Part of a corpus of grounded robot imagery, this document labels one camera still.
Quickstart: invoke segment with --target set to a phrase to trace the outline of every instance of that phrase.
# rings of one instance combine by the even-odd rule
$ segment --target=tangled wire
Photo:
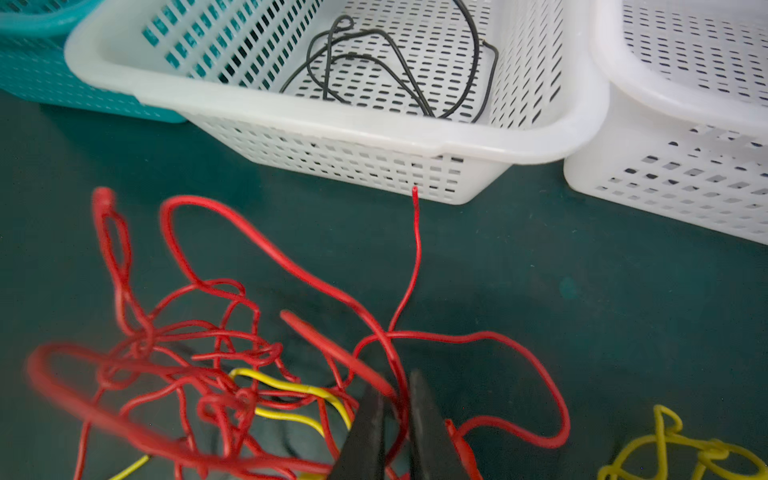
[[[98,188],[93,194],[92,210],[101,254],[114,284],[116,320],[125,335],[125,339],[106,354],[70,343],[43,345],[30,355],[27,362],[27,372],[31,384],[54,404],[83,421],[74,480],[80,480],[82,477],[88,435],[93,426],[128,440],[133,446],[148,455],[158,455],[170,459],[174,463],[176,480],[182,480],[184,468],[195,468],[201,478],[206,478],[211,470],[228,472],[243,480],[322,478],[328,474],[331,465],[300,458],[281,457],[265,452],[257,441],[256,433],[251,432],[251,425],[256,410],[262,407],[278,411],[291,411],[316,403],[327,448],[335,459],[338,457],[339,450],[330,432],[326,401],[335,397],[343,406],[341,411],[346,412],[348,417],[353,419],[358,408],[358,402],[346,390],[355,376],[361,377],[392,403],[395,417],[399,423],[399,433],[386,456],[387,465],[389,465],[403,447],[409,428],[409,390],[406,383],[406,372],[393,345],[393,340],[397,339],[420,339],[443,343],[470,343],[481,339],[494,340],[510,346],[522,354],[534,366],[552,394],[561,417],[561,428],[557,435],[552,437],[539,436],[504,419],[478,416],[468,420],[455,430],[451,429],[453,441],[460,452],[466,451],[468,448],[462,438],[469,431],[482,426],[505,430],[526,442],[548,449],[563,445],[568,438],[571,421],[562,395],[541,362],[519,343],[493,332],[448,336],[437,333],[395,330],[400,313],[405,308],[415,286],[421,262],[419,198],[416,187],[413,188],[415,267],[406,294],[387,330],[384,330],[373,315],[349,294],[329,285],[296,265],[237,212],[214,200],[193,196],[173,197],[166,200],[160,208],[162,234],[173,258],[190,283],[166,296],[147,313],[131,290],[131,242],[125,219],[115,210],[115,201],[112,190],[103,187]],[[285,271],[312,288],[347,305],[371,329],[372,335],[360,340],[354,351],[349,353],[290,311],[283,310],[280,312],[280,318],[283,321],[323,354],[335,379],[335,386],[322,389],[324,390],[322,395],[316,394],[317,388],[314,390],[315,393],[311,393],[309,390],[287,392],[264,388],[257,381],[248,387],[240,387],[228,374],[229,372],[224,371],[224,360],[243,362],[254,372],[258,372],[265,366],[274,365],[287,382],[300,383],[300,378],[292,374],[281,359],[283,346],[277,342],[270,343],[259,336],[259,307],[246,296],[245,287],[236,280],[230,279],[202,280],[192,269],[179,247],[174,233],[173,213],[178,207],[183,206],[203,207],[226,218]],[[116,241],[110,232],[110,225],[114,226],[117,232]],[[119,247],[120,260],[115,253],[116,244]],[[169,326],[156,326],[154,324],[158,315],[166,307],[192,292],[203,292],[229,300],[229,305],[218,325],[197,319],[183,320]],[[244,306],[252,313],[249,332],[227,327],[233,311],[238,306]],[[129,321],[129,315],[133,316],[134,322]],[[196,354],[191,357],[193,362],[208,361],[212,362],[212,366],[195,366],[170,347],[174,343],[193,339],[213,340],[213,350],[210,353]],[[246,340],[250,344],[250,348],[238,351],[233,344],[233,339]],[[386,353],[389,368],[392,370],[396,381],[395,386],[390,385],[386,379],[359,359],[362,350],[374,342],[380,343]],[[89,399],[58,379],[48,366],[53,355],[70,356],[96,365],[97,392]],[[172,366],[168,365],[169,360],[173,363]],[[339,371],[339,364],[348,369],[346,378]],[[167,385],[162,389],[136,396],[123,404],[117,412],[101,405],[101,400],[107,392],[124,390],[135,384],[142,376],[159,378]],[[197,400],[197,415],[200,420],[217,428],[223,449],[221,455],[202,453],[198,448],[198,441],[187,414],[187,394],[190,389],[196,390],[200,396]],[[184,431],[182,439],[169,439],[153,429],[131,420],[131,412],[137,407],[173,394],[178,399],[179,419]],[[276,396],[291,397],[295,400],[292,402],[276,401],[274,399]],[[387,468],[387,474],[392,480],[397,479],[397,475],[391,467]]]

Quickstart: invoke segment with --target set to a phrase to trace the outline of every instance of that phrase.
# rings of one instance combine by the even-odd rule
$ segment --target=black wire
[[[352,21],[349,23],[349,26],[347,26],[347,27],[343,27],[343,28],[340,28],[339,30],[340,30],[340,31],[349,30],[349,29],[350,29],[350,28],[352,28],[353,26],[354,26],[354,20],[352,20]],[[285,85],[283,86],[283,88],[280,90],[281,92],[282,92],[283,90],[285,90],[285,88],[288,86],[288,82],[292,81],[292,80],[293,80],[293,79],[296,77],[296,75],[297,75],[297,74],[298,74],[300,71],[302,71],[302,70],[303,70],[303,69],[306,67],[306,73],[309,75],[309,77],[312,79],[312,81],[314,81],[314,82],[315,82],[315,84],[317,84],[319,87],[321,87],[321,88],[323,89],[323,93],[324,93],[324,94],[325,94],[326,92],[327,92],[327,93],[330,93],[330,94],[331,94],[331,95],[332,95],[332,96],[333,96],[333,97],[334,97],[336,100],[338,100],[338,101],[340,101],[340,102],[342,102],[342,103],[345,103],[344,99],[343,99],[343,98],[341,98],[341,97],[340,97],[340,96],[339,96],[339,95],[338,95],[338,94],[337,94],[335,91],[332,91],[332,90],[330,90],[330,89],[329,89],[329,88],[328,88],[328,87],[327,87],[327,86],[326,86],[324,83],[322,83],[320,80],[318,80],[318,79],[317,79],[317,77],[315,76],[315,73],[312,71],[312,65],[311,65],[311,64],[312,64],[312,62],[313,62],[313,61],[314,61],[316,58],[318,58],[320,55],[322,55],[322,54],[323,54],[323,50],[322,50],[322,49],[320,49],[320,51],[318,51],[317,53],[315,53],[314,55],[312,55],[312,50],[313,50],[313,48],[314,48],[314,46],[315,46],[315,42],[316,42],[316,41],[317,41],[317,40],[318,40],[320,37],[323,37],[324,35],[328,35],[328,33],[329,33],[329,32],[330,32],[330,30],[322,31],[322,32],[320,32],[319,34],[315,35],[315,36],[312,38],[312,40],[310,41],[310,46],[309,46],[309,47],[307,48],[307,50],[306,50],[306,61],[304,62],[304,65],[302,65],[302,66],[301,66],[300,68],[298,68],[298,69],[297,69],[295,72],[293,72],[293,74],[290,76],[290,78],[289,78],[289,79],[288,79],[288,81],[285,83]]]
[[[472,119],[471,123],[476,123],[477,120],[480,119],[482,112],[485,111],[485,107],[488,105],[488,98],[491,96],[491,87],[493,86],[493,75],[496,73],[496,64],[498,63],[498,48],[489,44],[485,40],[482,41],[482,44],[484,47],[490,48],[491,51],[493,51],[493,64],[491,64],[491,74],[488,76],[488,86],[485,88],[485,97],[482,99],[480,111],[478,111],[478,114],[475,115],[475,118]]]
[[[398,85],[400,85],[400,88],[408,92],[411,98],[413,98],[416,104],[422,109],[422,112],[424,112],[424,115],[427,115],[428,117],[434,117],[434,115],[431,114],[432,111],[429,109],[429,106],[424,105],[422,101],[419,99],[419,97],[416,96],[416,93],[410,88],[408,88],[408,85],[406,85],[406,83],[394,71],[392,71],[392,69],[383,61],[368,54],[343,53],[341,55],[337,55],[336,57],[333,57],[333,59],[331,60],[331,63],[335,63],[336,61],[341,60],[342,58],[361,58],[363,60],[369,60],[369,61],[375,62],[376,64],[384,68],[387,71],[387,73],[392,75],[392,78],[394,78],[395,81],[398,83]]]
[[[456,110],[458,110],[464,104],[464,102],[466,101],[466,98],[469,95],[470,90],[472,89],[472,82],[475,80],[475,76],[477,75],[478,63],[480,61],[480,44],[481,44],[481,41],[480,41],[480,37],[478,35],[477,26],[475,25],[475,21],[472,18],[472,14],[469,12],[469,10],[467,9],[467,6],[465,5],[465,3],[462,0],[453,0],[453,2],[458,7],[459,11],[461,11],[462,15],[464,16],[464,19],[467,22],[467,26],[469,27],[469,31],[470,31],[470,33],[472,35],[472,43],[474,44],[474,53],[473,53],[473,56],[472,56],[472,66],[469,69],[469,76],[468,76],[468,79],[467,79],[467,85],[466,85],[464,91],[462,92],[462,94],[458,98],[458,100],[453,104],[453,106],[450,107],[447,111],[445,111],[442,115],[440,115],[440,118],[447,118],[447,117],[449,117],[451,114],[456,112]],[[337,28],[338,24],[342,20],[349,20],[349,26],[343,27],[343,28]],[[327,100],[328,99],[328,94],[331,94],[339,102],[342,102],[344,104],[350,104],[351,102],[345,100],[344,98],[341,98],[335,91],[330,89],[330,66],[331,66],[331,64],[334,61],[336,61],[338,59],[341,59],[341,58],[362,58],[362,59],[374,61],[376,64],[384,67],[384,69],[386,69],[387,72],[390,75],[392,75],[392,77],[398,82],[400,87],[403,88],[404,90],[406,90],[409,93],[409,95],[416,101],[416,104],[422,109],[424,114],[426,114],[426,115],[428,115],[430,117],[434,117],[435,115],[432,112],[432,108],[429,107],[429,103],[426,100],[426,98],[424,97],[424,94],[423,94],[421,88],[419,87],[418,82],[413,77],[413,73],[411,72],[411,68],[408,66],[408,63],[406,62],[406,60],[402,56],[402,52],[397,47],[397,44],[395,43],[394,39],[392,39],[392,37],[388,33],[386,33],[383,30],[375,28],[375,29],[370,29],[370,30],[359,31],[357,33],[347,34],[347,35],[344,35],[344,36],[339,37],[339,38],[333,38],[333,34],[335,32],[350,30],[353,27],[353,25],[354,25],[354,20],[351,17],[349,17],[348,15],[341,15],[341,16],[339,16],[333,22],[333,25],[331,26],[330,30],[322,31],[319,34],[315,35],[312,38],[312,40],[310,41],[310,46],[307,48],[307,51],[306,51],[306,61],[299,68],[297,68],[290,75],[290,77],[288,77],[288,79],[283,84],[282,88],[280,89],[280,93],[283,93],[286,90],[286,88],[288,88],[288,85],[296,78],[296,76],[298,76],[298,74],[304,68],[306,68],[307,74],[312,79],[312,81],[314,81],[315,84],[317,84],[319,87],[321,87],[323,89],[323,100]],[[400,64],[402,65],[403,69],[406,72],[406,75],[407,75],[409,81],[411,82],[411,84],[414,87],[414,91],[411,91],[409,88],[407,88],[406,85],[405,85],[405,82],[403,82],[399,78],[399,76],[396,75],[392,71],[391,68],[389,68],[386,64],[384,64],[378,58],[374,58],[373,56],[368,55],[368,54],[359,55],[359,54],[354,54],[354,53],[352,53],[352,54],[344,54],[344,55],[337,55],[336,57],[332,57],[332,55],[331,55],[331,48],[332,48],[332,46],[335,45],[336,43],[339,43],[340,41],[351,40],[353,38],[360,38],[360,37],[363,37],[363,36],[376,35],[376,34],[381,35],[382,37],[384,37],[384,39],[387,40],[387,42],[390,44],[390,46],[392,46],[392,50],[397,54],[397,57],[400,60]],[[314,46],[315,42],[319,38],[321,38],[321,37],[323,37],[325,35],[328,36],[328,41],[326,43],[325,48],[322,48],[317,53],[312,54],[312,49],[313,49],[313,46]],[[494,74],[495,74],[496,64],[498,62],[498,55],[499,55],[498,49],[496,47],[494,47],[493,45],[489,44],[485,40],[482,41],[482,44],[483,44],[483,46],[485,46],[487,48],[490,48],[494,52],[494,60],[493,60],[493,65],[491,66],[491,74],[489,75],[488,87],[485,90],[485,97],[483,98],[483,102],[482,102],[482,105],[480,107],[480,110],[479,110],[478,114],[475,116],[474,119],[472,119],[472,123],[475,123],[480,118],[480,116],[482,115],[483,111],[485,111],[485,108],[486,108],[486,106],[488,104],[488,99],[489,99],[489,96],[490,96],[491,85],[492,85],[492,82],[493,82],[493,77],[494,77]],[[315,61],[320,55],[323,54],[323,50],[326,50],[326,55],[327,55],[327,58],[326,58],[326,71],[325,71],[325,82],[321,82],[314,75],[314,72],[312,72],[312,68],[310,66],[313,61]]]
[[[475,21],[472,19],[472,14],[469,13],[467,5],[464,5],[462,0],[453,0],[459,10],[462,11],[464,19],[467,21],[469,31],[472,34],[472,42],[475,44],[475,54],[472,56],[472,67],[469,69],[469,78],[467,79],[467,86],[464,88],[464,93],[458,98],[456,103],[453,104],[444,114],[440,115],[440,118],[448,118],[453,112],[462,106],[464,100],[466,100],[469,91],[472,89],[472,82],[475,80],[475,74],[478,70],[478,62],[480,61],[480,37],[478,35],[478,29],[475,26]]]
[[[314,55],[310,55],[310,52],[313,50],[313,47],[314,47],[314,44],[315,44],[315,42],[316,42],[318,39],[320,39],[321,37],[323,37],[324,35],[326,35],[328,32],[329,32],[329,31],[322,31],[322,32],[320,32],[319,34],[315,35],[315,36],[312,38],[312,40],[310,41],[310,46],[309,46],[309,48],[307,49],[307,60],[306,60],[306,61],[305,61],[305,62],[304,62],[304,63],[303,63],[303,64],[302,64],[300,67],[298,67],[298,68],[297,68],[297,69],[296,69],[296,70],[295,70],[295,71],[294,71],[294,72],[291,74],[291,76],[290,76],[290,77],[288,77],[288,80],[286,80],[285,84],[283,84],[282,88],[280,89],[280,93],[283,93],[283,92],[286,90],[286,88],[288,88],[288,85],[290,84],[290,82],[291,82],[291,81],[293,81],[293,79],[295,79],[295,78],[296,78],[296,76],[297,76],[297,75],[298,75],[298,74],[299,74],[299,73],[300,73],[300,72],[301,72],[301,71],[302,71],[304,68],[307,68],[307,72],[310,74],[310,78],[311,78],[311,79],[312,79],[312,80],[313,80],[313,81],[314,81],[314,82],[315,82],[315,83],[316,83],[316,84],[317,84],[319,87],[323,88],[323,90],[324,90],[324,91],[326,90],[326,88],[328,88],[329,80],[327,80],[327,77],[326,77],[326,82],[327,82],[327,83],[325,83],[325,84],[324,84],[324,83],[322,83],[322,82],[321,82],[321,81],[320,81],[320,80],[319,80],[319,79],[318,79],[318,78],[317,78],[317,77],[314,75],[314,73],[311,71],[311,67],[310,67],[310,64],[311,64],[313,61],[315,61],[315,60],[316,60],[316,59],[317,59],[317,58],[318,58],[320,55],[322,55],[322,54],[323,54],[323,50],[324,50],[324,49],[320,49],[320,50],[319,50],[317,53],[315,53]],[[404,83],[404,82],[403,82],[403,81],[400,79],[399,75],[397,75],[397,74],[396,74],[394,71],[392,71],[392,69],[391,69],[391,68],[389,68],[389,66],[388,66],[388,65],[386,65],[385,63],[383,63],[383,62],[382,62],[381,60],[379,60],[378,58],[375,58],[375,57],[373,57],[373,56],[371,56],[371,55],[368,55],[368,54],[363,54],[363,55],[359,56],[358,58],[365,58],[366,60],[371,60],[371,61],[374,61],[374,62],[375,62],[375,63],[377,63],[378,65],[380,65],[380,66],[384,67],[384,69],[386,69],[386,70],[387,70],[387,72],[388,72],[390,75],[392,75],[392,78],[394,78],[394,79],[395,79],[395,80],[398,82],[398,84],[399,84],[401,87],[403,87],[403,89],[404,89],[406,92],[408,92],[408,94],[409,94],[409,95],[410,95],[410,96],[413,98],[413,100],[416,102],[416,104],[417,104],[417,105],[418,105],[418,106],[419,106],[419,107],[422,109],[422,112],[424,112],[424,114],[425,114],[425,115],[427,115],[428,117],[434,117],[434,116],[435,116],[435,114],[432,112],[432,109],[429,107],[429,103],[427,102],[427,99],[426,99],[426,97],[424,96],[424,93],[422,92],[422,89],[419,87],[419,83],[418,83],[418,82],[416,81],[416,79],[413,77],[413,73],[411,72],[411,68],[408,66],[408,62],[407,62],[407,61],[406,61],[406,59],[405,59],[405,58],[402,56],[402,52],[401,52],[401,51],[400,51],[400,49],[397,47],[397,44],[395,43],[395,40],[394,40],[394,39],[392,38],[392,36],[391,36],[391,35],[389,35],[387,32],[385,32],[385,31],[383,31],[383,30],[381,30],[381,29],[379,29],[379,28],[371,28],[371,29],[369,29],[369,30],[362,30],[362,31],[358,31],[357,33],[351,33],[351,34],[347,34],[347,35],[344,35],[343,37],[334,38],[334,39],[332,40],[332,45],[333,45],[333,44],[336,44],[336,43],[338,43],[338,42],[340,42],[340,41],[351,40],[351,39],[354,39],[354,38],[360,38],[360,37],[366,37],[366,36],[369,36],[369,35],[381,35],[382,37],[384,37],[384,39],[387,41],[387,43],[389,43],[389,45],[392,47],[392,50],[393,50],[393,51],[395,52],[395,54],[397,55],[397,58],[398,58],[398,60],[400,61],[400,64],[401,64],[401,66],[402,66],[403,70],[406,72],[406,76],[408,77],[408,80],[409,80],[409,81],[411,82],[411,84],[413,85],[415,92],[414,92],[414,91],[412,91],[410,88],[407,88],[407,86],[405,85],[405,83]],[[333,58],[339,59],[339,58],[343,58],[343,57],[340,57],[340,56],[336,56],[336,57],[333,57]],[[326,65],[326,75],[328,75],[328,74],[329,74],[329,69],[328,69],[327,67],[328,67],[328,65]],[[333,91],[333,90],[330,90],[330,89],[329,89],[329,90],[328,90],[328,93],[330,93],[330,94],[331,94],[331,95],[332,95],[332,96],[333,96],[333,97],[334,97],[336,100],[338,100],[338,101],[340,101],[340,102],[342,102],[342,103],[344,103],[344,104],[349,104],[349,103],[350,103],[349,101],[347,101],[347,100],[345,100],[345,99],[341,98],[341,97],[340,97],[340,96],[339,96],[339,95],[338,95],[338,94],[337,94],[335,91]]]
[[[339,26],[339,22],[342,20],[349,20],[349,28],[352,28],[355,24],[355,21],[352,20],[352,17],[349,15],[340,15],[336,20],[333,21],[333,25],[331,25],[331,29],[328,31],[328,42],[326,49],[326,76],[324,77],[326,82],[323,84],[323,100],[328,100],[328,90],[330,89],[331,57],[333,56],[333,32],[336,31],[336,27]]]

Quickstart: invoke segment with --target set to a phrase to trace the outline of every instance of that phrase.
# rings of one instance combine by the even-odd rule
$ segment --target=yellow wire
[[[674,421],[671,427],[664,427],[664,415],[672,418]],[[667,480],[669,474],[667,443],[685,445],[699,450],[698,463],[691,476],[691,480],[701,480],[707,469],[726,480],[768,480],[768,465],[749,450],[738,445],[723,443],[717,439],[709,441],[694,440],[680,435],[680,431],[683,429],[683,421],[677,413],[669,410],[667,407],[662,405],[654,406],[654,421],[655,433],[629,442],[611,465],[606,465],[600,469],[598,480],[605,480],[608,476],[611,477],[611,480],[617,480],[618,478],[623,478],[624,480]],[[649,443],[656,443],[656,458],[659,465],[656,475],[649,479],[632,475],[623,470],[621,466],[629,455],[641,446]],[[713,460],[724,460],[731,452],[750,460],[757,467],[757,473],[755,475],[741,475],[729,472],[713,462]]]
[[[275,412],[274,410],[265,410],[258,407],[256,408],[256,414],[260,417],[264,417],[265,419],[287,420],[289,422],[303,423],[304,425],[309,425],[313,429],[317,430],[317,432],[322,435],[323,438],[326,437],[326,433],[323,430],[323,426],[320,425],[320,422],[304,415],[298,415],[296,413]]]
[[[344,421],[344,425],[346,425],[346,429],[349,430],[352,428],[352,420],[349,419],[349,415],[347,415],[346,410],[344,409],[344,405],[333,394],[328,393],[324,389],[318,388],[316,386],[302,385],[300,383],[284,382],[283,380],[275,379],[262,372],[257,372],[256,370],[252,370],[252,369],[234,369],[230,372],[230,377],[235,378],[236,376],[247,376],[252,379],[256,379],[262,383],[266,383],[268,386],[271,386],[274,389],[285,390],[286,392],[308,393],[310,395],[320,397],[321,399],[325,399],[328,401],[328,403],[330,403],[333,406],[333,408],[336,409],[337,412],[339,412],[339,415],[341,415],[341,418]],[[302,422],[305,425],[309,425],[313,427],[315,430],[318,430],[318,428],[315,427],[314,424],[317,424],[317,425],[319,424],[315,420],[309,417],[305,417],[303,415],[296,415],[296,414],[283,413],[283,412],[273,412],[272,410],[263,410],[263,409],[257,409],[256,411],[257,415],[261,415],[259,411],[268,412],[269,415],[271,415],[271,416],[267,416],[267,418],[269,419],[291,420],[294,422]]]
[[[145,463],[150,461],[149,455],[145,455],[138,459],[136,462],[131,464],[128,468],[123,470],[122,472],[118,473],[114,477],[110,478],[109,480],[124,480],[124,478],[127,478],[131,473],[136,472],[139,468],[143,467]]]
[[[346,410],[344,409],[344,405],[339,401],[338,398],[336,398],[335,395],[328,393],[326,390],[316,386],[284,382],[283,380],[275,379],[262,372],[257,372],[256,370],[252,369],[234,369],[230,372],[230,377],[235,378],[236,376],[247,376],[252,379],[256,379],[259,382],[266,383],[268,386],[271,386],[274,389],[285,390],[286,392],[307,393],[320,397],[321,399],[325,399],[333,406],[333,408],[336,409],[337,412],[339,412],[339,415],[341,415],[341,418],[344,421],[344,425],[346,425],[346,429],[349,430],[352,428],[352,421],[350,420],[349,415],[347,415]],[[323,430],[323,426],[320,425],[320,422],[315,419],[311,419],[308,416],[298,415],[296,413],[275,412],[274,410],[261,408],[256,408],[256,414],[258,416],[264,417],[265,419],[286,420],[289,422],[303,423],[304,425],[308,425],[315,429],[323,438],[326,437],[326,433]],[[150,458],[151,457],[149,455],[141,457],[136,462],[134,462],[133,465],[129,466],[109,480],[125,480],[130,474],[136,472],[139,468],[144,466],[145,463],[149,462]],[[299,475],[299,478],[301,480],[323,480],[325,475],[302,473]]]

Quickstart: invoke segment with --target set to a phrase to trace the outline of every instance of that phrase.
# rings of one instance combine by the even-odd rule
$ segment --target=table
[[[405,291],[415,251],[408,197],[252,164],[192,124],[40,107],[3,93],[0,112],[3,478],[70,478],[74,467],[79,422],[28,388],[25,356],[52,340],[105,350],[121,338],[91,225],[96,186],[118,193],[134,241],[134,288],[146,305],[184,283],[157,225],[160,203],[175,194],[229,204],[382,323]],[[215,215],[185,209],[177,223],[198,273],[244,282],[263,308],[262,334],[284,342],[286,361],[305,381],[328,382],[317,353],[279,310],[290,308],[346,348],[364,325]],[[559,450],[473,432],[486,480],[593,478],[626,441],[650,432],[654,403],[676,410],[695,438],[768,458],[765,246],[577,194],[560,162],[512,167],[463,206],[423,201],[422,239],[422,274],[400,326],[511,336],[547,366],[571,411],[571,438]],[[170,314],[215,319],[222,310],[201,299]],[[513,352],[488,343],[399,349],[407,369],[424,371],[444,416],[460,423],[502,415],[557,431],[553,402]],[[368,360],[385,370],[378,353]],[[65,363],[62,373],[78,368]],[[302,425],[257,428],[277,449],[322,449]],[[85,478],[108,478],[136,458],[121,440],[96,435]],[[675,463],[678,478],[690,475],[692,458]],[[644,475],[655,472],[652,461],[644,467]],[[170,464],[153,462],[132,480],[146,478],[172,478]]]

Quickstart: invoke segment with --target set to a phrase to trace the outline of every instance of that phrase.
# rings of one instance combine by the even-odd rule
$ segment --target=plastic basket
[[[483,49],[474,93],[454,121],[425,118],[372,65],[333,69],[354,106],[322,101],[306,78],[277,94],[310,39],[345,12],[390,33],[440,112],[465,85],[472,40],[451,0],[107,0],[67,44],[67,63],[100,88],[179,111],[260,164],[462,204],[510,164],[563,158],[597,133],[607,82],[588,55],[585,0],[466,2],[501,50],[490,105]],[[336,51],[372,52],[380,38]]]
[[[597,0],[591,47],[613,82],[575,189],[768,243],[768,4]]]
[[[0,88],[29,101],[182,122],[173,111],[79,81],[64,60],[66,35],[100,0],[0,0]]]

